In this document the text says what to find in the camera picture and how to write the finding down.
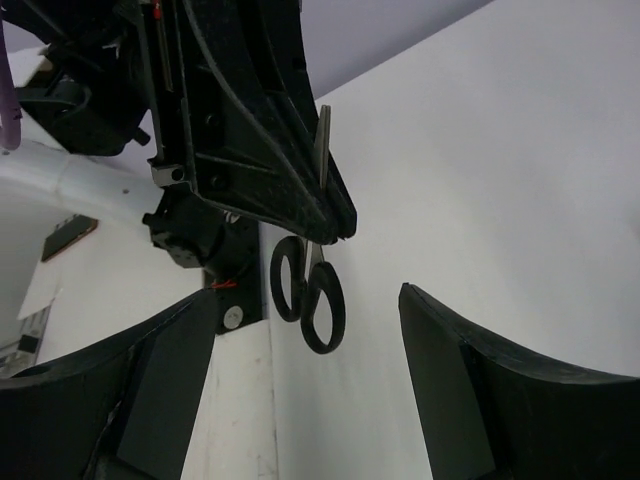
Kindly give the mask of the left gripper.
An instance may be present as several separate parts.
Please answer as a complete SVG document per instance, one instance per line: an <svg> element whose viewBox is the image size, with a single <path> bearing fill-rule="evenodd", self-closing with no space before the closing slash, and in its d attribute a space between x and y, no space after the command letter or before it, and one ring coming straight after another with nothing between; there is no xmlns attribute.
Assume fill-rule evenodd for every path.
<svg viewBox="0 0 640 480"><path fill-rule="evenodd" d="M156 185L319 244L332 243L333 221L338 238L355 235L298 1L123 1L121 15L151 114Z"/></svg>

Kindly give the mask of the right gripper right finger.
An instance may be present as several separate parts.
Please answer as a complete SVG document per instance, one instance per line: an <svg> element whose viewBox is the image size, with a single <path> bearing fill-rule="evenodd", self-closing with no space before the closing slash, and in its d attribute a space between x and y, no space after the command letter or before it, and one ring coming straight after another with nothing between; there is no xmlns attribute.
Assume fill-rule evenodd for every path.
<svg viewBox="0 0 640 480"><path fill-rule="evenodd" d="M436 479L635 479L639 381L542 355L419 287L402 339Z"/></svg>

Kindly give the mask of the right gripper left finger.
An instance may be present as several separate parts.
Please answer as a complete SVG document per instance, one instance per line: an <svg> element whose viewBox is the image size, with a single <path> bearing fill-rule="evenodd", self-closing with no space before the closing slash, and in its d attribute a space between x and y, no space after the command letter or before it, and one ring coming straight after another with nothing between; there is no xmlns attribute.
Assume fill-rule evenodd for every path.
<svg viewBox="0 0 640 480"><path fill-rule="evenodd" d="M220 319L202 289L1 382L4 479L178 479Z"/></svg>

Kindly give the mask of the black handled scissors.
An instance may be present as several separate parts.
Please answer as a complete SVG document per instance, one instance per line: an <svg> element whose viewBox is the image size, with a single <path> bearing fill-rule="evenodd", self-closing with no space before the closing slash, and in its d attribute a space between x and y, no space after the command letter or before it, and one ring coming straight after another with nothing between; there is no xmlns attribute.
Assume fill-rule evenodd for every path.
<svg viewBox="0 0 640 480"><path fill-rule="evenodd" d="M340 280L333 265L325 260L323 246L295 235L281 239L271 256L269 278L280 317L289 323L300 323L306 344L316 354L335 351L346 330L346 306ZM331 312L328 342L314 327L321 296L327 298Z"/></svg>

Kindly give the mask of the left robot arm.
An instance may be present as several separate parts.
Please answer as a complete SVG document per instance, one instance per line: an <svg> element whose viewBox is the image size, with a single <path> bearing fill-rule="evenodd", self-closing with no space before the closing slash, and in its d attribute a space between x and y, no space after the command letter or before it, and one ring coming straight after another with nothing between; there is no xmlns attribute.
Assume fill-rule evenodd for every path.
<svg viewBox="0 0 640 480"><path fill-rule="evenodd" d="M235 242L226 213L320 244L355 234L335 164L321 180L319 123L297 1L5 1L52 67L21 107L67 151L112 157L154 142L164 194L152 243L211 268Z"/></svg>

